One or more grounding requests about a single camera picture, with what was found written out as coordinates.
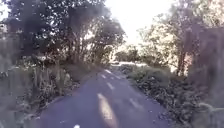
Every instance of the vegetation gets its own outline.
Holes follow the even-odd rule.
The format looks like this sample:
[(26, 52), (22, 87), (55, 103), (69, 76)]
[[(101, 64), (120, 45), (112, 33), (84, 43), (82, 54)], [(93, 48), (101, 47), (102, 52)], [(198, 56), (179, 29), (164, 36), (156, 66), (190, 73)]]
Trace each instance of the vegetation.
[(124, 31), (104, 2), (3, 0), (10, 12), (0, 22), (0, 115), (10, 116), (0, 127), (31, 127), (30, 117), (109, 62)]
[[(169, 67), (172, 73), (164, 75), (165, 70), (153, 68), (121, 68), (140, 90), (157, 99), (187, 127), (218, 126), (210, 125), (209, 116), (195, 115), (200, 113), (196, 109), (199, 101), (223, 107), (217, 94), (223, 90), (223, 80), (219, 78), (223, 74), (223, 6), (219, 0), (179, 0), (169, 13), (155, 17), (150, 27), (139, 29), (145, 43), (138, 50), (138, 60), (160, 70)], [(193, 126), (199, 118), (207, 119)], [(223, 127), (223, 118), (216, 120)]]
[[(69, 94), (79, 87), (78, 75), (85, 74), (80, 65), (105, 65), (124, 43), (125, 33), (105, 0), (2, 1), (10, 12), (0, 23), (0, 115), (19, 113), (16, 120), (7, 117), (4, 126), (23, 124), (27, 115)], [(193, 127), (200, 118), (195, 118), (198, 102), (208, 95), (216, 95), (209, 103), (224, 105), (215, 92), (224, 89), (223, 6), (221, 0), (178, 0), (139, 29), (144, 43), (115, 54), (118, 61), (151, 66), (120, 70), (167, 108), (180, 127)]]

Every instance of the paved path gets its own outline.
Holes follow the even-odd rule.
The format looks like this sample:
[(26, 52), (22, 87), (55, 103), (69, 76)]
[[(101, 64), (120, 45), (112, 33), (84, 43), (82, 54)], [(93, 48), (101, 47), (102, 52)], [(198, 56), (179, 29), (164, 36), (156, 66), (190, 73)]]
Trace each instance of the paved path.
[(130, 86), (120, 72), (104, 70), (72, 96), (42, 112), (40, 128), (169, 128), (164, 109)]

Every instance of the bush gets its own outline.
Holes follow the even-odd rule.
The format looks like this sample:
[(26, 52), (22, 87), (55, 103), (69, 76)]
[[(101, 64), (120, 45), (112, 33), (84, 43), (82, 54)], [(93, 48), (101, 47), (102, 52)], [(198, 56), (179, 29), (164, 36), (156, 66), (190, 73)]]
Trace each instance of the bush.
[(136, 68), (127, 77), (134, 80), (133, 85), (144, 94), (164, 106), (172, 119), (185, 125), (191, 123), (198, 96), (186, 78), (150, 67)]
[(136, 68), (136, 66), (123, 64), (122, 66), (119, 67), (119, 70), (124, 74), (129, 74), (133, 71), (134, 68)]
[(30, 128), (29, 120), (49, 102), (78, 87), (59, 67), (13, 67), (1, 73), (0, 85), (0, 126), (15, 128)]

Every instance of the tree canopy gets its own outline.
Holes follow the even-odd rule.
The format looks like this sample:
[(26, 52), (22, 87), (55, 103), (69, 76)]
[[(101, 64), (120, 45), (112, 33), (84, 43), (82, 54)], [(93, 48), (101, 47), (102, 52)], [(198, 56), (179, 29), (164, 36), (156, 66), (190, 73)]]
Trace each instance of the tree canopy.
[(19, 35), (20, 57), (65, 53), (67, 59), (78, 62), (89, 54), (100, 58), (106, 46), (123, 42), (124, 31), (104, 0), (4, 2), (11, 10), (4, 23)]

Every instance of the bright sky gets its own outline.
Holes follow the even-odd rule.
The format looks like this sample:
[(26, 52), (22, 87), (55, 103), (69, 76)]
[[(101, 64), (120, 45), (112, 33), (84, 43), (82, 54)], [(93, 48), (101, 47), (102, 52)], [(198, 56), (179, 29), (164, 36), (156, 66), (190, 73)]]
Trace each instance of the bright sky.
[(136, 30), (149, 26), (152, 18), (168, 11), (174, 0), (107, 0), (113, 17), (117, 18), (125, 30), (129, 43), (140, 40)]
[(0, 14), (0, 21), (3, 20), (4, 18), (8, 17), (8, 11), (9, 9), (7, 8), (6, 5), (1, 4), (2, 0), (0, 0), (0, 12), (3, 11), (3, 15)]

